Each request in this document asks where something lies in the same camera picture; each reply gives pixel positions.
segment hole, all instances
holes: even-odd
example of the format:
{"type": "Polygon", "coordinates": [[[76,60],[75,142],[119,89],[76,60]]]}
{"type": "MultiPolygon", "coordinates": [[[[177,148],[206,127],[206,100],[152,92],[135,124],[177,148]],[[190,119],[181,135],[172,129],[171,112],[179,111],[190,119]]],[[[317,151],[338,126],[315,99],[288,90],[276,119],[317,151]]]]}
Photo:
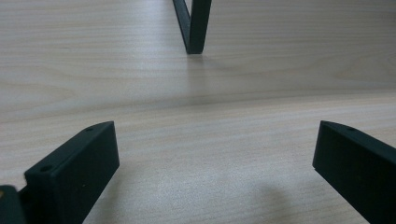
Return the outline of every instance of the hole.
{"type": "Polygon", "coordinates": [[[52,169],[51,165],[43,166],[43,167],[41,167],[40,172],[47,172],[50,169],[52,169]]]}

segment black leg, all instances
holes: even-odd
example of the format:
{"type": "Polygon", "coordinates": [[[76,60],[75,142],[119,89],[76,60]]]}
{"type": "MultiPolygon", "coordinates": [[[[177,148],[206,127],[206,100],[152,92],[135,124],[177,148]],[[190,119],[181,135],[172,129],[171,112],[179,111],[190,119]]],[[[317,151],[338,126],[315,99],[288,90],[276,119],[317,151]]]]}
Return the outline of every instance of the black leg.
{"type": "Polygon", "coordinates": [[[192,0],[191,15],[184,0],[174,0],[178,24],[188,54],[204,50],[207,24],[212,0],[192,0]]]}

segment wood grain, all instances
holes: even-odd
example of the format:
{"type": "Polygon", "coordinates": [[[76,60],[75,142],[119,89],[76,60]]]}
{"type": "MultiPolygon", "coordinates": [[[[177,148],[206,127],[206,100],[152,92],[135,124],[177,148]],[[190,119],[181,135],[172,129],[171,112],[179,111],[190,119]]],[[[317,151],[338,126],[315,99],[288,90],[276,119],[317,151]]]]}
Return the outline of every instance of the wood grain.
{"type": "Polygon", "coordinates": [[[395,1],[213,1],[199,56],[171,0],[0,5],[0,183],[115,120],[84,223],[366,223],[311,163],[322,119],[396,146],[395,1]]]}

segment black plastic part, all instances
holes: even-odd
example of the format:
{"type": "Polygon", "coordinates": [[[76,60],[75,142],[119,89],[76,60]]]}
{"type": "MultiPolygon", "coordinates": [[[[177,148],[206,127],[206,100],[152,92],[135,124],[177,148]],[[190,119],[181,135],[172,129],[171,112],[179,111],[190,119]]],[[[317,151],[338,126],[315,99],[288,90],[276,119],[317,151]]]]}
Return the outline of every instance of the black plastic part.
{"type": "Polygon", "coordinates": [[[185,0],[174,0],[178,24],[188,54],[201,54],[205,46],[212,0],[192,0],[191,15],[185,0]]]}
{"type": "Polygon", "coordinates": [[[12,186],[0,186],[0,224],[26,224],[19,195],[12,186]]]}
{"type": "Polygon", "coordinates": [[[25,172],[27,223],[82,223],[119,166],[114,122],[81,131],[25,172]]]}
{"type": "Polygon", "coordinates": [[[313,165],[370,223],[396,223],[396,148],[322,121],[313,165]]]}

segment wooden tabletop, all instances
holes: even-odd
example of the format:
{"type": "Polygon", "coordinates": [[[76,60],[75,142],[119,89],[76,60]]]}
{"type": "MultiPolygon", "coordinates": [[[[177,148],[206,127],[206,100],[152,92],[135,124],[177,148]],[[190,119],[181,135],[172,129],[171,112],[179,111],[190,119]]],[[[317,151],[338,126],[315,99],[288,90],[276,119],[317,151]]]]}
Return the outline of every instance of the wooden tabletop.
{"type": "Polygon", "coordinates": [[[0,183],[114,120],[84,224],[366,223],[312,167],[321,120],[396,146],[396,2],[214,0],[186,55],[172,0],[2,0],[0,183]]]}

